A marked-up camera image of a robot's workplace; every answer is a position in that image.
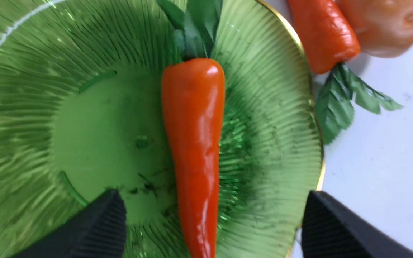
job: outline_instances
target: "orange carrot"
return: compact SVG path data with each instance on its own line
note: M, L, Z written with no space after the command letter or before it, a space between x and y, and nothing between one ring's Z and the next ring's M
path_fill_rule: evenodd
M225 76L211 53L223 2L190 0L186 13L169 0L157 2L176 29L183 59L162 75L162 116L175 166L181 230L192 258L215 258Z
M329 72L359 54L358 39L333 0L288 0L288 4L313 72Z
M219 202L219 140L225 79L213 59L167 67L162 75L165 131L175 164L178 214L192 258L214 258Z

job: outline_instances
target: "green leaf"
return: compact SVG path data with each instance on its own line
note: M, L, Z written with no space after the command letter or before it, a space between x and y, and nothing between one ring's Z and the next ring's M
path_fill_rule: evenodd
M352 98L352 90L343 83L341 75L333 70L315 105L324 144L333 142L342 130L353 123L355 110L351 104Z
M168 20L175 29L184 28L184 12L170 0L156 0L162 11L167 15Z
M187 3L187 13L190 13L194 26L200 33L207 57L211 57L213 52L222 8L223 0L189 0Z
M185 51L183 52L183 60L208 57L205 42L202 40L200 32L194 25L191 13L186 13L184 36Z
M356 76L344 63L338 64L332 72L341 75L343 84L354 91L355 102L362 108L375 114L380 114L380 107L388 111L403 108L402 105L396 103L389 96L367 85L367 83Z
M351 101L362 108L380 114L380 107L389 111L402 108L389 96L374 90L356 76L344 63L337 64L321 89L315 111L326 145L353 123L355 110Z

